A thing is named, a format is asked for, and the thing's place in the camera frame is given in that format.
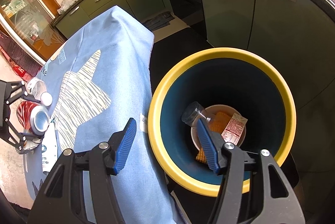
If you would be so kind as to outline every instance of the blue towel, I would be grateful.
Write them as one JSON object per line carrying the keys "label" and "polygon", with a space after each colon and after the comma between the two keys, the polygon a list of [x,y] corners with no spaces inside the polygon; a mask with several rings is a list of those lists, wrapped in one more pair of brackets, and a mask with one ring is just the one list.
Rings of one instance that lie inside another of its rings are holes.
{"label": "blue towel", "polygon": [[[151,101],[153,38],[115,6],[77,31],[37,75],[53,97],[49,112],[55,119],[58,156],[66,148],[90,150],[122,130],[130,117],[136,120],[137,133],[126,165],[112,176],[126,224],[184,223],[151,150],[145,122],[141,122]],[[35,191],[46,177],[41,146],[24,158],[26,183],[35,199]],[[84,174],[84,196],[88,220],[95,222],[88,172]]]}

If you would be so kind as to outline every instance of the nutrition label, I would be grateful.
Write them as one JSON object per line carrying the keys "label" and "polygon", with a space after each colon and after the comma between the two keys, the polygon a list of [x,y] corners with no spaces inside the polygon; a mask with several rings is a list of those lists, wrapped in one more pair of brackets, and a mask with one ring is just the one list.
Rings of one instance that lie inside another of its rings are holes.
{"label": "nutrition label", "polygon": [[246,118],[234,113],[227,127],[221,134],[224,141],[231,142],[234,145],[237,145],[237,142],[239,141],[242,135],[246,123],[247,123]]}

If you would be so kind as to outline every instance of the bottle cap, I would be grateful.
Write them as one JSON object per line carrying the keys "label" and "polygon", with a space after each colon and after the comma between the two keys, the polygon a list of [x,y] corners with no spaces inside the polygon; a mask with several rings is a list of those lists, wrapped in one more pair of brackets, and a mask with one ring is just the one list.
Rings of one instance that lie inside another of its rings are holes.
{"label": "bottle cap", "polygon": [[52,103],[52,95],[48,92],[44,92],[41,94],[41,104],[44,106],[50,106]]}

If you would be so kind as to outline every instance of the blue gripper pad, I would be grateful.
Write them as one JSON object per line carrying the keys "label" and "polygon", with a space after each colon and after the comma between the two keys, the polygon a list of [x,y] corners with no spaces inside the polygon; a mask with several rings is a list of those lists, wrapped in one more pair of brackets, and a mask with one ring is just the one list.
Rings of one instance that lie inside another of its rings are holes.
{"label": "blue gripper pad", "polygon": [[200,144],[204,150],[208,167],[213,170],[216,174],[220,171],[218,163],[217,149],[209,135],[209,129],[202,119],[197,122],[197,132]]}
{"label": "blue gripper pad", "polygon": [[135,139],[136,128],[135,119],[131,119],[129,125],[126,126],[125,135],[115,152],[115,163],[113,166],[115,174],[118,174],[125,167],[131,146]]}

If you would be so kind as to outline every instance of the soda can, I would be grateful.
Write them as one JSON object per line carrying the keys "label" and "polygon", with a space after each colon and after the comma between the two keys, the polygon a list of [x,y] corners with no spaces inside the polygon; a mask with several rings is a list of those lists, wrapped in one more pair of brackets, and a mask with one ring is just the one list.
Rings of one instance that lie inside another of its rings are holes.
{"label": "soda can", "polygon": [[16,116],[26,130],[39,136],[45,133],[50,121],[46,107],[31,101],[21,102],[16,109]]}

